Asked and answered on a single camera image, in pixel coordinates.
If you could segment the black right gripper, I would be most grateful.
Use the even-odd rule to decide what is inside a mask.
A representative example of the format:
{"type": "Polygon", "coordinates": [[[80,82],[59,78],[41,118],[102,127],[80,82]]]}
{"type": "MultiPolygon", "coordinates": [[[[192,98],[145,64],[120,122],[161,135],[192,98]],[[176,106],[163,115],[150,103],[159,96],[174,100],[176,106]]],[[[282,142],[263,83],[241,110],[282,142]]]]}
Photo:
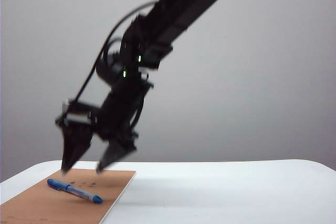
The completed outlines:
{"type": "MultiPolygon", "coordinates": [[[[100,174],[106,167],[136,151],[134,131],[144,105],[144,98],[153,84],[141,74],[121,76],[111,85],[92,125],[95,133],[108,142],[108,147],[96,167],[100,174]]],[[[89,149],[92,127],[88,124],[69,124],[62,127],[64,151],[61,171],[63,174],[89,149]]]]}

